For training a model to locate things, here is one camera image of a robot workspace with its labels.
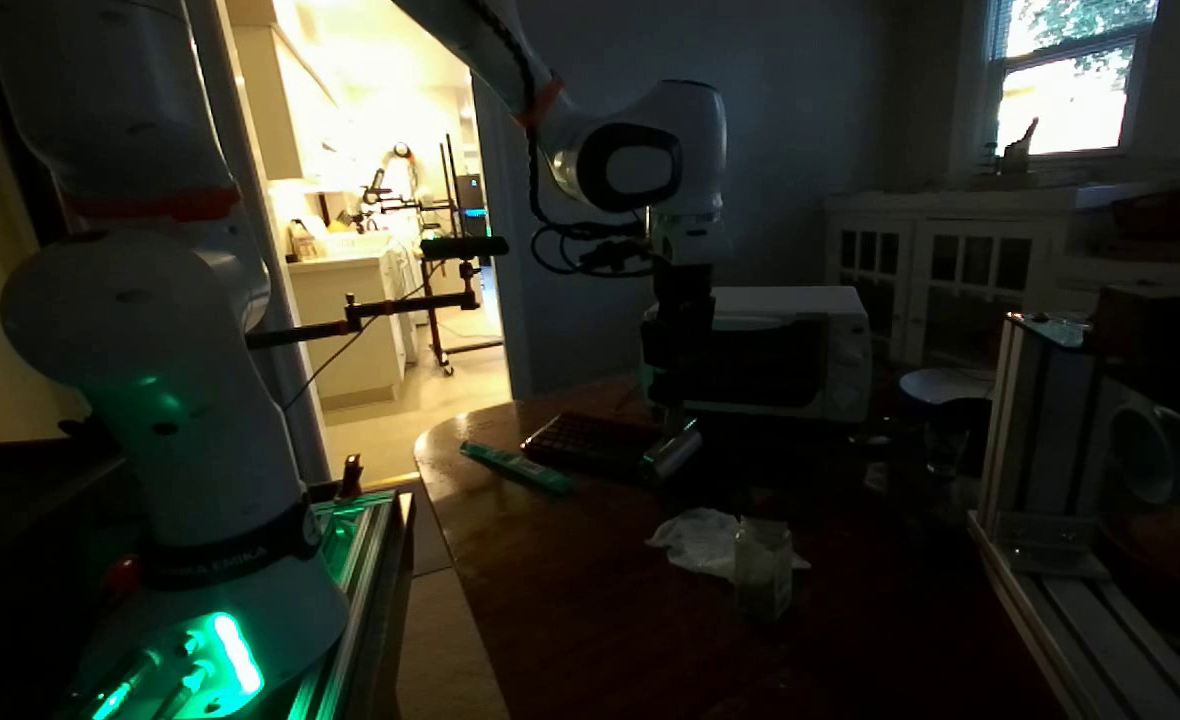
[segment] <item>desk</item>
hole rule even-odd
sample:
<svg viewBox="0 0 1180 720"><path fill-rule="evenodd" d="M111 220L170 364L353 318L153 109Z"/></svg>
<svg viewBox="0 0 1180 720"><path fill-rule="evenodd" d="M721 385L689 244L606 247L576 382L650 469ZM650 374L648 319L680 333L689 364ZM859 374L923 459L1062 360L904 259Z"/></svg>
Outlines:
<svg viewBox="0 0 1180 720"><path fill-rule="evenodd" d="M576 496L541 496L458 456L458 442L517 450L564 409L643 422L626 385L586 385L443 422L414 446L517 720L1061 715L965 531L912 512L912 491L864 491L835 446L715 429L680 489L584 481ZM721 582L643 549L691 503L793 521L812 572L770 634Z"/></svg>

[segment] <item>dark wooden table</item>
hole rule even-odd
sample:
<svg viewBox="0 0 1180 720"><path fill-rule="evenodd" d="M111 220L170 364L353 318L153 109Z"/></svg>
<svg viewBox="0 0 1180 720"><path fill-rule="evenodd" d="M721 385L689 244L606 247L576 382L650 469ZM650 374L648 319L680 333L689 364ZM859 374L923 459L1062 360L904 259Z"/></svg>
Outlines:
<svg viewBox="0 0 1180 720"><path fill-rule="evenodd" d="M859 459L794 425L706 425L667 489L584 481L545 496L458 456L517 450L556 413L648 422L602 382L428 429L414 459L512 715L1061 715L959 528L912 481L859 485ZM794 599L751 629L724 582L643 549L680 508L785 518Z"/></svg>

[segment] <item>crumpled paper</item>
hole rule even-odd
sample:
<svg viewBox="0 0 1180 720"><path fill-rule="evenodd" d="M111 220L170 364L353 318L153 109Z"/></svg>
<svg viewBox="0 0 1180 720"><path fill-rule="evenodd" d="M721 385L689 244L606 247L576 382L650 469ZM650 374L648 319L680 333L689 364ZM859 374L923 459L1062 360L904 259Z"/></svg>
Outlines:
<svg viewBox="0 0 1180 720"><path fill-rule="evenodd" d="M672 570L733 582L738 521L715 508L689 508L664 521L643 546L661 549Z"/></svg>

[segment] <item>window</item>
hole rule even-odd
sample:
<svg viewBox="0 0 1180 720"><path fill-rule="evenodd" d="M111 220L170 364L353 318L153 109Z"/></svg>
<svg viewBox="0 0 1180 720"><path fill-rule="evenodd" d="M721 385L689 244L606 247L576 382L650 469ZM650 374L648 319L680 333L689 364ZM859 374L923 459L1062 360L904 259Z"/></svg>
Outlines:
<svg viewBox="0 0 1180 720"><path fill-rule="evenodd" d="M1154 0L996 0L989 136L1030 151L1123 147L1128 102Z"/></svg>

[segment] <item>table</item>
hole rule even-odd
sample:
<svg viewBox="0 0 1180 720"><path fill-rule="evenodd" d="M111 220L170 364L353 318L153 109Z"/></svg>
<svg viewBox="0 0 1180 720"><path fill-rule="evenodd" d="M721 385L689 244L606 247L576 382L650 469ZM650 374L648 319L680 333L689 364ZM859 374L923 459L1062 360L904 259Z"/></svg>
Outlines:
<svg viewBox="0 0 1180 720"><path fill-rule="evenodd" d="M545 496L458 456L517 450L556 413L648 422L626 382L463 413L414 442L432 518L512 715L1062 715L959 528L864 491L832 438L706 425L672 489L584 481ZM680 508L785 518L793 614L747 625L727 585L643 541Z"/></svg>

